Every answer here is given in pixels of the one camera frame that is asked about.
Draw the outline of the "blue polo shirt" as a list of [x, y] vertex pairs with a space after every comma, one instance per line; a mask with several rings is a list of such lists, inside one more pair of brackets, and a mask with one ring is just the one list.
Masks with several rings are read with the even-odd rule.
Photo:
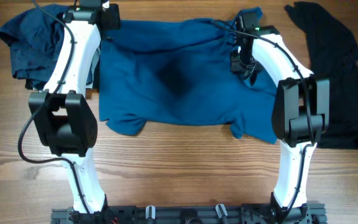
[[149, 121], [228, 124], [235, 138], [275, 143], [276, 86], [264, 69], [250, 77], [231, 71], [234, 40], [211, 19], [122, 21], [101, 42], [100, 120], [125, 135]]

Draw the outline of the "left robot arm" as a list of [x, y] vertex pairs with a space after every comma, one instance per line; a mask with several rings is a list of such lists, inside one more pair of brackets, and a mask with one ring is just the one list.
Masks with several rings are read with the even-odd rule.
[[52, 76], [43, 88], [30, 94], [32, 113], [18, 140], [20, 157], [31, 162], [22, 149], [24, 134], [34, 123], [41, 143], [49, 147], [53, 162], [67, 171], [73, 206], [54, 209], [52, 223], [114, 223], [93, 160], [97, 120], [86, 102], [86, 82], [100, 56], [101, 32], [119, 29], [117, 4], [109, 1], [77, 1], [59, 21], [63, 44]]

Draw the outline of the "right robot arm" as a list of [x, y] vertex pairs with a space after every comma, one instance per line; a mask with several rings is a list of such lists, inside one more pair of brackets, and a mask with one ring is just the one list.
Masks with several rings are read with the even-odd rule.
[[311, 156], [329, 124], [329, 80], [316, 79], [289, 52], [274, 26], [260, 26], [253, 12], [241, 12], [233, 24], [238, 48], [231, 69], [254, 80], [264, 68], [277, 92], [272, 127], [280, 141], [280, 167], [268, 204], [243, 204], [242, 223], [327, 223], [322, 203], [309, 203], [306, 183]]

